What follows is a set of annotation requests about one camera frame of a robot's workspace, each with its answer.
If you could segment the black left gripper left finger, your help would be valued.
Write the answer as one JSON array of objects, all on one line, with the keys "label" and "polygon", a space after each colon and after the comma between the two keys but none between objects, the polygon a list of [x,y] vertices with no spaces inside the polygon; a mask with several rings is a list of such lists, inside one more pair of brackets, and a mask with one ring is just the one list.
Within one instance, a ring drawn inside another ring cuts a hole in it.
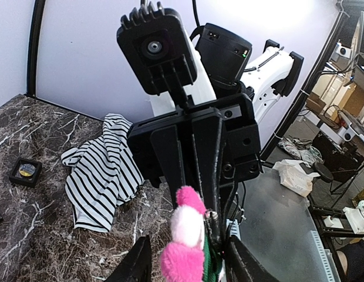
[{"label": "black left gripper left finger", "polygon": [[152,252],[149,235],[140,237],[105,282],[151,282]]}]

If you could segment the black white striped garment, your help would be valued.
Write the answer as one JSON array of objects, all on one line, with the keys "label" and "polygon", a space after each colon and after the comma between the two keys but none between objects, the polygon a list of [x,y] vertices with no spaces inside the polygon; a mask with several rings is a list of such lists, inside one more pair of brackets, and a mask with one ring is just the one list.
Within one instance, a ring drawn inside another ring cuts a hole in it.
[{"label": "black white striped garment", "polygon": [[144,183],[127,144],[132,123],[120,114],[105,116],[102,134],[61,155],[71,168],[65,191],[73,206],[73,225],[108,233],[116,209],[135,198]]}]

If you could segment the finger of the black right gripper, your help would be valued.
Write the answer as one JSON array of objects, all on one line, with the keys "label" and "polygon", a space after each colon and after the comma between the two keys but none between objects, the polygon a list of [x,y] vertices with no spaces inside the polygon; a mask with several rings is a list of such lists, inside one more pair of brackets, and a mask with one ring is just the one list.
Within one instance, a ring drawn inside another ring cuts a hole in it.
[{"label": "finger of the black right gripper", "polygon": [[173,208],[177,207],[177,191],[186,185],[184,160],[176,125],[154,122],[150,125],[150,143],[156,158],[149,178],[154,187],[159,187],[161,173],[167,180]]},{"label": "finger of the black right gripper", "polygon": [[221,150],[221,134],[223,120],[220,112],[209,108],[198,112],[199,116],[192,120],[194,155],[197,165],[198,191],[203,197],[208,214],[217,213],[216,217],[208,219],[208,237],[214,247],[222,243],[220,227],[220,197],[218,183],[220,182],[220,166],[218,160]]}]

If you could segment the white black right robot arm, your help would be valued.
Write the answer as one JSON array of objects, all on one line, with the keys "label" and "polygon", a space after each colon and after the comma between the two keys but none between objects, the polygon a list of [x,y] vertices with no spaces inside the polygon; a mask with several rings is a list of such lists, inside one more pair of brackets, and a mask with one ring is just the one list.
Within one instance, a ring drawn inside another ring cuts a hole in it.
[{"label": "white black right robot arm", "polygon": [[191,186],[208,208],[208,237],[219,245],[238,183],[261,170],[258,125],[289,95],[303,57],[267,41],[251,60],[251,44],[213,24],[196,29],[193,45],[174,16],[124,19],[117,43],[144,91],[164,102],[152,119],[134,124],[127,144],[143,176],[172,197]]}]

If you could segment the pink flower brooch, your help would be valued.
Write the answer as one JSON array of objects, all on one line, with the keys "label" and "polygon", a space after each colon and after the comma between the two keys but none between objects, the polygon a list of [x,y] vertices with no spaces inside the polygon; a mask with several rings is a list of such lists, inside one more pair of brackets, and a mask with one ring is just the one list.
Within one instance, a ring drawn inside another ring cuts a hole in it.
[{"label": "pink flower brooch", "polygon": [[208,223],[218,219],[217,213],[205,207],[191,186],[178,189],[176,203],[170,223],[171,242],[160,255],[163,277],[166,281],[221,281],[223,260],[208,236]]}]

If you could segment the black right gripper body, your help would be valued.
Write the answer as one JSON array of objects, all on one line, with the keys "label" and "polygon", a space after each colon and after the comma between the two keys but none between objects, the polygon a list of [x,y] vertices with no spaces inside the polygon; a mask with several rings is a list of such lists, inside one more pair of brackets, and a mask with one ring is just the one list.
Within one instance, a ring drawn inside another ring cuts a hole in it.
[{"label": "black right gripper body", "polygon": [[198,188],[197,165],[194,155],[192,120],[198,112],[209,108],[217,109],[223,120],[221,150],[218,165],[220,182],[218,187],[230,181],[245,181],[258,176],[260,140],[252,102],[244,93],[190,106],[187,110],[177,109],[149,120],[135,123],[128,132],[127,144],[145,179],[149,179],[156,158],[150,143],[150,125],[162,122],[176,125],[184,160],[186,185]]}]

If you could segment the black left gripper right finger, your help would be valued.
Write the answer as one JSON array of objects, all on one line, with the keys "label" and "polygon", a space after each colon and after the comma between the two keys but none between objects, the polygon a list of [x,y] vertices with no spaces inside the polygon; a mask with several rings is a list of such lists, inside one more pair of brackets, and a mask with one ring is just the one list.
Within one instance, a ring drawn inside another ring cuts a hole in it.
[{"label": "black left gripper right finger", "polygon": [[237,236],[230,236],[224,248],[227,281],[277,282],[244,246]]}]

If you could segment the round yellow grey brooch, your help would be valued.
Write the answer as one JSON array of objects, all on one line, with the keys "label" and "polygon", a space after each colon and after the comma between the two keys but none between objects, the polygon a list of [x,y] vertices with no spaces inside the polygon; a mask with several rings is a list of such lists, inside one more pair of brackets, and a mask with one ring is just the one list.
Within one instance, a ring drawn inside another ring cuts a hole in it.
[{"label": "round yellow grey brooch", "polygon": [[32,177],[35,173],[35,166],[29,163],[21,164],[18,172],[22,177]]}]

